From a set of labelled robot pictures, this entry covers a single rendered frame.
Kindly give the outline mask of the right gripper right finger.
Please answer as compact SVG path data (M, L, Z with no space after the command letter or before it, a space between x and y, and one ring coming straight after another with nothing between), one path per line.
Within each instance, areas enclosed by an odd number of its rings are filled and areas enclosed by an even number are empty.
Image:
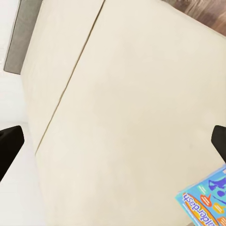
M215 126L210 141L226 163L226 127Z

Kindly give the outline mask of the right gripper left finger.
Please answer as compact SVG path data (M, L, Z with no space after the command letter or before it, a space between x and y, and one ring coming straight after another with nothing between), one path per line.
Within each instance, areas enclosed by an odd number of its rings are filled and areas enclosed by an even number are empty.
M0 130L0 182L24 144L20 125Z

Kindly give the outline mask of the board game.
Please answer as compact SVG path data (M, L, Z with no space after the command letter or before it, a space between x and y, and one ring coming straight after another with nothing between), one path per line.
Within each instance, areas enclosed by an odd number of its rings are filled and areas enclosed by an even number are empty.
M195 226L226 226L226 165L175 196Z

